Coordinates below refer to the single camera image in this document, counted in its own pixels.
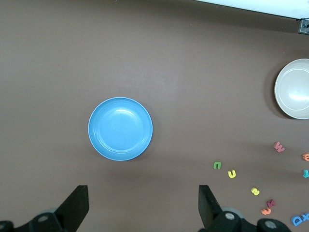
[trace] white plate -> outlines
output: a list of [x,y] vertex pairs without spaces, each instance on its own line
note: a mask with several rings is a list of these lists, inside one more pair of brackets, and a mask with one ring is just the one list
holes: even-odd
[[309,118],[309,59],[294,60],[281,70],[275,83],[275,97],[287,115]]

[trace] plate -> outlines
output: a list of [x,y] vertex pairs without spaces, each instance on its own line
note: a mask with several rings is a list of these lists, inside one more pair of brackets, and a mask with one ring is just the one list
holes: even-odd
[[139,156],[149,145],[153,124],[139,102],[110,98],[98,105],[88,124],[92,146],[104,157],[125,161]]
[[281,70],[275,83],[275,98],[287,115],[309,118],[309,59],[294,60]]

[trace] plate rim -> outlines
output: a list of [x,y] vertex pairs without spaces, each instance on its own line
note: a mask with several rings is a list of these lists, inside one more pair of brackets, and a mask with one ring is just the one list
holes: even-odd
[[[111,158],[111,157],[108,157],[107,155],[102,154],[102,153],[99,152],[99,151],[97,150],[97,148],[94,146],[94,144],[93,144],[93,142],[92,142],[92,140],[91,140],[91,137],[90,137],[90,122],[91,122],[91,119],[92,119],[93,114],[95,113],[95,111],[96,111],[101,105],[103,105],[104,103],[106,103],[106,102],[108,102],[108,101],[115,100],[115,99],[125,99],[125,100],[129,100],[129,101],[132,101],[132,102],[136,103],[137,105],[139,105],[139,106],[145,111],[147,117],[148,117],[149,120],[150,120],[150,127],[151,127],[151,128],[150,128],[150,131],[149,131],[149,139],[148,139],[147,144],[145,145],[145,148],[144,148],[141,152],[138,152],[139,154],[137,154],[137,155],[135,155],[134,157],[129,158],[129,159],[113,159],[113,158]],[[151,140],[152,140],[152,136],[153,136],[153,122],[152,122],[152,119],[151,119],[151,116],[150,116],[149,112],[148,112],[147,109],[146,109],[141,103],[139,103],[137,100],[132,99],[132,98],[128,98],[128,97],[112,97],[112,98],[108,98],[108,99],[104,100],[104,101],[101,102],[98,106],[96,106],[96,108],[92,111],[91,116],[90,116],[89,121],[88,121],[88,137],[89,137],[89,140],[90,140],[91,145],[93,146],[93,148],[94,148],[100,155],[102,155],[103,157],[108,158],[108,159],[110,159],[110,160],[114,160],[114,161],[127,161],[127,160],[134,159],[134,158],[136,158],[137,156],[141,155],[141,154],[147,149],[147,147],[149,146],[149,144],[150,144],[150,142],[151,142]]]
[[283,72],[285,73],[287,70],[285,70],[286,68],[288,68],[289,66],[291,66],[292,64],[296,63],[296,62],[300,62],[300,61],[306,61],[308,62],[308,70],[309,70],[309,58],[301,58],[301,59],[296,59],[296,60],[293,60],[291,61],[290,63],[288,63],[287,65],[285,65],[281,71],[279,72],[277,78],[276,78],[276,82],[275,82],[275,86],[274,86],[274,95],[275,95],[275,99],[276,99],[276,102],[278,104],[278,106],[280,107],[280,109],[285,112],[288,116],[292,117],[292,118],[296,118],[296,119],[301,119],[301,120],[305,120],[305,119],[309,119],[309,116],[308,117],[297,117],[297,116],[294,116],[294,115],[291,115],[290,113],[288,113],[284,107],[281,105],[284,103],[282,101],[280,101],[280,98],[279,98],[279,93],[278,93],[278,85],[279,85],[279,81],[282,79],[283,77]]

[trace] white panel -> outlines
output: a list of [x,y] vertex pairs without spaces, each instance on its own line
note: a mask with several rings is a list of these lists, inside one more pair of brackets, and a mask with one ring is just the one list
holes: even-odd
[[309,17],[309,0],[197,0],[272,15],[301,19]]

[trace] blue plate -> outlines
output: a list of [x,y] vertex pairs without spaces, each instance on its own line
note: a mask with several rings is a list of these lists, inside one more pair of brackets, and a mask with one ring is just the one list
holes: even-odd
[[130,98],[110,98],[93,111],[89,139],[104,157],[125,161],[139,156],[149,145],[153,124],[147,110]]

